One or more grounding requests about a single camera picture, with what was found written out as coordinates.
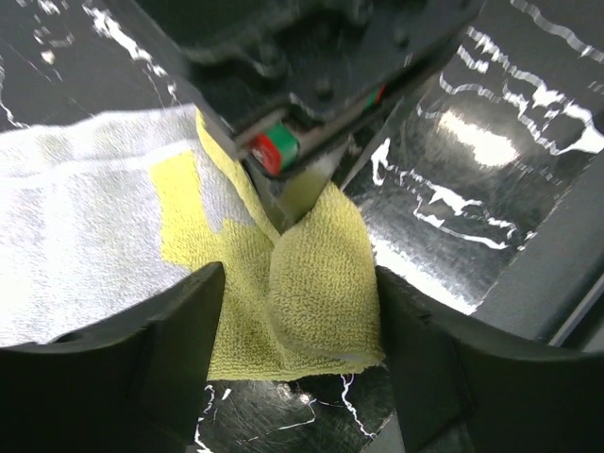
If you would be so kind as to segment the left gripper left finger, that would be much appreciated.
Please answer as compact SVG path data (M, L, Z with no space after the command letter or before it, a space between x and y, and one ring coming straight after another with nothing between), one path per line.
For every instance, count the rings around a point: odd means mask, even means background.
M5 452L183 452L193 442L226 275L210 263L51 344L1 351Z

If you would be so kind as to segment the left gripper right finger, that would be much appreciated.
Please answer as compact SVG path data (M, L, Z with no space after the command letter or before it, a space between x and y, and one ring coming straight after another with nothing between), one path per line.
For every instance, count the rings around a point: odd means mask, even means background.
M599 452L603 356L520 338L376 270L409 452Z

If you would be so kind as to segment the grey yellow frog towel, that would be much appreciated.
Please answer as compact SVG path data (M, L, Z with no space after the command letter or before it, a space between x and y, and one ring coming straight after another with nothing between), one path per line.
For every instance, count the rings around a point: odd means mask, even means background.
M47 343L226 270L212 380L356 374L382 362L372 246L334 185L278 232L192 105L1 136L1 343Z

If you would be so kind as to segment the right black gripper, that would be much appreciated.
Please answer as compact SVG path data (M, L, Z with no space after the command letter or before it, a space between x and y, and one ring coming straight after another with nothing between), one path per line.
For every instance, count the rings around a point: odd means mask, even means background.
M418 89L479 1L110 1L112 18L181 82L211 137L244 160L278 233L317 202L342 137Z

